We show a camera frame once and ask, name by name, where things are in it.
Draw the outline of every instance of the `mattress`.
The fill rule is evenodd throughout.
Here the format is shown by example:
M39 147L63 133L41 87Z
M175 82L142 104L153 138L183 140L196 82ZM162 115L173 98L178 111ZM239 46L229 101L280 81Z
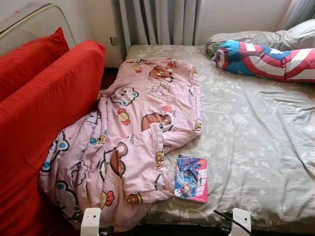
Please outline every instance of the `mattress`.
M315 232L314 85L279 83L216 67L199 46L134 45L127 59L183 59L197 68L202 135L166 155L208 160L208 203L172 198L143 223L216 226L213 210L248 210L252 229Z

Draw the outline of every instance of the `curtain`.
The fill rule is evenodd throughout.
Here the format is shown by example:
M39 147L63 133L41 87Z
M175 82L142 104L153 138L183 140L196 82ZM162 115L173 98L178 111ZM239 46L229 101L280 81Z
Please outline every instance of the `curtain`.
M278 30L288 30L299 23L314 18L315 0L292 0Z
M201 0L119 0L126 49L199 44Z

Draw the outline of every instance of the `pink blanket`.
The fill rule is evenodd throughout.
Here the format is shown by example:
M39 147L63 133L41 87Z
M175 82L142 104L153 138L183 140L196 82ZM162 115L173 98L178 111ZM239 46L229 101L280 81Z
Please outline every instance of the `pink blanket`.
M191 64L124 62L97 109L53 142L39 184L75 227L88 207L102 227L134 227L152 203L173 195L165 154L201 133L200 88Z

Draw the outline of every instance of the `book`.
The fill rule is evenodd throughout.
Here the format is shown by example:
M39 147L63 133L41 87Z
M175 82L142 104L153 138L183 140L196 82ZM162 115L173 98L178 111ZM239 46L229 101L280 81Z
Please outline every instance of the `book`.
M201 203L208 202L206 159L178 155L174 195Z

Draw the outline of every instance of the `magazine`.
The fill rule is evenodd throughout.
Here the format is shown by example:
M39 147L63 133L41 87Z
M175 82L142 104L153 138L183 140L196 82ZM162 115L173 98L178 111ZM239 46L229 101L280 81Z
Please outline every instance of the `magazine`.
M208 202L206 159L178 155L174 195L201 203Z

